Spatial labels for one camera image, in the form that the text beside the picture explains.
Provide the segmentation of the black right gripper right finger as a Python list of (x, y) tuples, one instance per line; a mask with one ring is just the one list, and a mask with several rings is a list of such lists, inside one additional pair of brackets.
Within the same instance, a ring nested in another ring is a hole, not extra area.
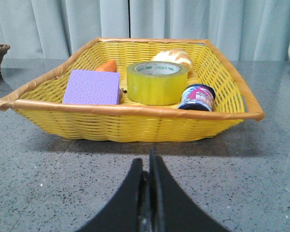
[(154, 232), (226, 232), (182, 190), (161, 156), (149, 155), (149, 189)]

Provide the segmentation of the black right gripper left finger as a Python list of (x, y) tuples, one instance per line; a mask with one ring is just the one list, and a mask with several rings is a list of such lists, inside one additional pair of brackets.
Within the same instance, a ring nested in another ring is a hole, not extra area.
[(123, 183), (106, 206), (79, 232), (137, 232), (141, 159), (134, 159)]

